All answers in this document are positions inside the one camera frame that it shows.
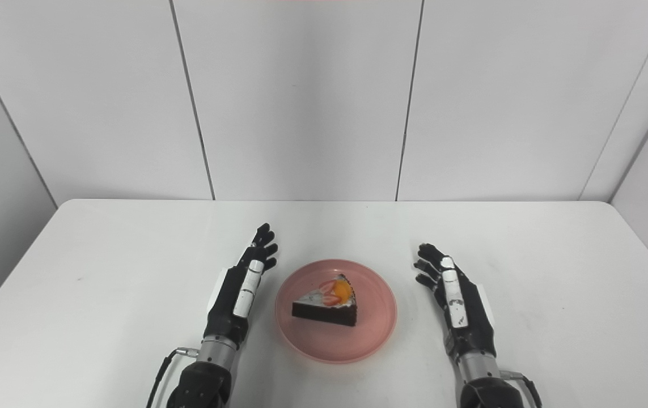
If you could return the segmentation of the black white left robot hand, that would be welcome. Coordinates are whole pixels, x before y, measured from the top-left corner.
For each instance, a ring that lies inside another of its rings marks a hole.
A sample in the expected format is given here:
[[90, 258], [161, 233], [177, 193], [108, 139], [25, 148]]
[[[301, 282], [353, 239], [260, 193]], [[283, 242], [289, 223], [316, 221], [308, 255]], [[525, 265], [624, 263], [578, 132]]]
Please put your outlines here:
[[248, 335], [248, 317], [262, 276], [276, 266], [278, 245], [270, 224], [262, 224], [238, 263], [223, 277], [217, 299], [207, 315], [204, 338], [230, 341], [240, 349]]

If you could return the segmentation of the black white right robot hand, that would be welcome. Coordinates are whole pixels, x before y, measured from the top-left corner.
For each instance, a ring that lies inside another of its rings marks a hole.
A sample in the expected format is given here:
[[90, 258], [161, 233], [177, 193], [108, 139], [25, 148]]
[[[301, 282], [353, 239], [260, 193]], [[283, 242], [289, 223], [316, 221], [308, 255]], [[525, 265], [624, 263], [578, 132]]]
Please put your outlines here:
[[414, 268], [420, 271], [416, 281], [427, 287], [442, 309], [446, 322], [445, 348], [459, 363], [462, 356], [477, 353], [497, 356], [494, 328], [485, 311], [476, 284], [464, 274], [451, 256], [430, 243], [422, 243]]

